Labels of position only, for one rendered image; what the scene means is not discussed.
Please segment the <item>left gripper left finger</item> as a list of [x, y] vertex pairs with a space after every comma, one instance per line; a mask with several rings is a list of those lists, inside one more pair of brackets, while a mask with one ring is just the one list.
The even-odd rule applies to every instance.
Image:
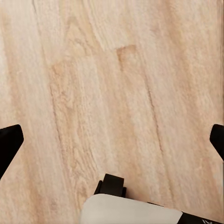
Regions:
[[0, 129], [0, 179], [24, 142], [19, 124]]

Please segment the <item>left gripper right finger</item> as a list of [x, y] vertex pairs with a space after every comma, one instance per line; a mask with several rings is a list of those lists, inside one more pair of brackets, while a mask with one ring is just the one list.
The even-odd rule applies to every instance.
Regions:
[[210, 133], [210, 142], [224, 161], [224, 126], [213, 125]]

